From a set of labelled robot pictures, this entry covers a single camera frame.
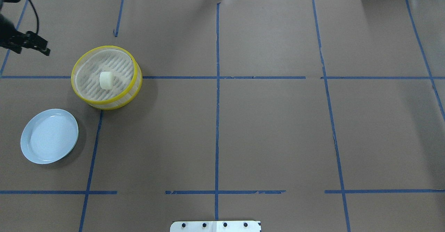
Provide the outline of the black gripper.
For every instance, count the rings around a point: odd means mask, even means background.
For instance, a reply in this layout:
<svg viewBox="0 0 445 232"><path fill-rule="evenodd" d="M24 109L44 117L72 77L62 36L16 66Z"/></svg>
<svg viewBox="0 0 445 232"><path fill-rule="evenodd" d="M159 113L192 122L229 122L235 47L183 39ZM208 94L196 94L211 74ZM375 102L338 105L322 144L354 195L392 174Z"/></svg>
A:
<svg viewBox="0 0 445 232"><path fill-rule="evenodd" d="M27 31L25 34L22 34L14 27L13 23L2 14L0 14L0 46L17 54L21 54L22 48L27 48L36 50L45 56L50 55L50 49L48 48L48 41L46 39L32 31Z"/></svg>

